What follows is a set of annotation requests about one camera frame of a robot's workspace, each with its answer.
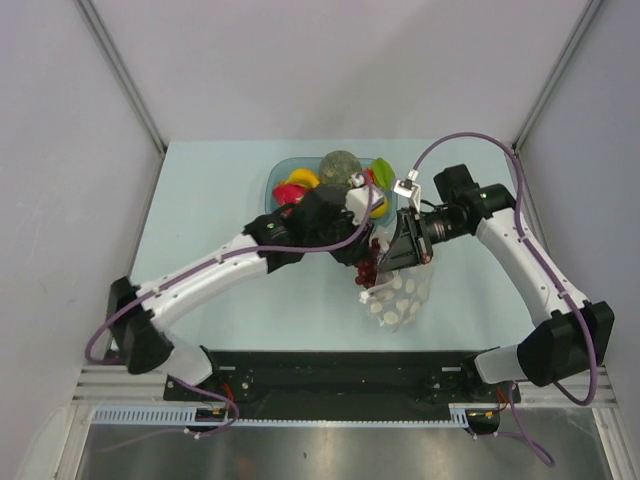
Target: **gray wall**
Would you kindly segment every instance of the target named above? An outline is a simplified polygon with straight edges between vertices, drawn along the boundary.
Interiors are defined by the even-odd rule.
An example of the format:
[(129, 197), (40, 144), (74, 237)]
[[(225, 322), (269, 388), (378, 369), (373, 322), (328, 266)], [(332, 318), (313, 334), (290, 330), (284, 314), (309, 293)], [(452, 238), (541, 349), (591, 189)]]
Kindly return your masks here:
[(71, 0), (0, 3), (0, 465), (71, 398), (159, 158)]
[(635, 445), (640, 385), (640, 2), (606, 2), (524, 151), (552, 254), (616, 312), (606, 364)]

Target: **green vegetable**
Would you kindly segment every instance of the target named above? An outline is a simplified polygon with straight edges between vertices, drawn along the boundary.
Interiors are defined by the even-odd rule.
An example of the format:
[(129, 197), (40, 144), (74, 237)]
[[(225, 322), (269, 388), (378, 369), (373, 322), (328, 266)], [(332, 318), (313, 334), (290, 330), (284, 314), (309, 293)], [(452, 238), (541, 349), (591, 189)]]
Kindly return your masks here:
[(376, 185), (383, 190), (391, 190), (393, 179), (396, 177), (393, 168), (384, 158), (377, 158), (371, 164), (371, 170), (375, 176)]

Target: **metal floor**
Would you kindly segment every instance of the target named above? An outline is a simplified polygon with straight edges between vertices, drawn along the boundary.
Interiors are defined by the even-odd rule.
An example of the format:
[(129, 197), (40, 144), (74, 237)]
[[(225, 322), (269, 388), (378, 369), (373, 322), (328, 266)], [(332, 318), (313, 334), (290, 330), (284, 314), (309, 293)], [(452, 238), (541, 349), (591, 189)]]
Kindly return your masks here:
[[(590, 409), (521, 410), (555, 457), (545, 467), (517, 440), (473, 441), (463, 430), (238, 427), (195, 441), (165, 434), (110, 453), (157, 427), (91, 427), (78, 480), (611, 479)], [(501, 430), (513, 431), (510, 414)]]

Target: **tray of fruit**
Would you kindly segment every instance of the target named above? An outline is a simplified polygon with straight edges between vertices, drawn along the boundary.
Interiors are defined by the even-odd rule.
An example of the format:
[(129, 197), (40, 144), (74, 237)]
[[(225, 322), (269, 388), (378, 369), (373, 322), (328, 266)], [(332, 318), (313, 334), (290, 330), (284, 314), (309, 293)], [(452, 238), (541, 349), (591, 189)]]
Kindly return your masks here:
[(294, 157), (279, 162), (269, 175), (265, 192), (265, 212), (271, 213), (286, 203), (297, 203), (320, 183), (336, 188), (351, 188), (353, 173), (364, 172), (385, 194), (384, 204), (371, 214), (373, 222), (381, 227), (391, 224), (396, 217), (396, 195), (391, 192), (394, 173), (391, 165), (382, 159), (357, 158), (350, 152), (338, 150), (324, 157)]

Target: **white polka dot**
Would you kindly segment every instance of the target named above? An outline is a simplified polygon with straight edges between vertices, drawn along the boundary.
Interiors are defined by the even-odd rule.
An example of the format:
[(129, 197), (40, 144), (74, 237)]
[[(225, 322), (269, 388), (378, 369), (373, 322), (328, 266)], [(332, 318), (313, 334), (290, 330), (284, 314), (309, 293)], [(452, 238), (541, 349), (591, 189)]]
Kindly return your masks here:
[(388, 302), (389, 300), (393, 300), (393, 291), (392, 290), (380, 290), (376, 292), (376, 298), (381, 302)]
[(429, 287), (427, 287), (426, 283), (421, 283), (418, 286), (418, 295), (420, 296), (421, 299), (426, 300), (427, 297), (429, 296)]
[(384, 323), (386, 323), (387, 325), (395, 325), (396, 323), (398, 323), (398, 315), (396, 313), (393, 312), (387, 312), (384, 314)]
[(407, 308), (409, 308), (409, 300), (407, 300), (406, 298), (398, 300), (396, 302), (396, 308), (400, 313), (404, 312)]

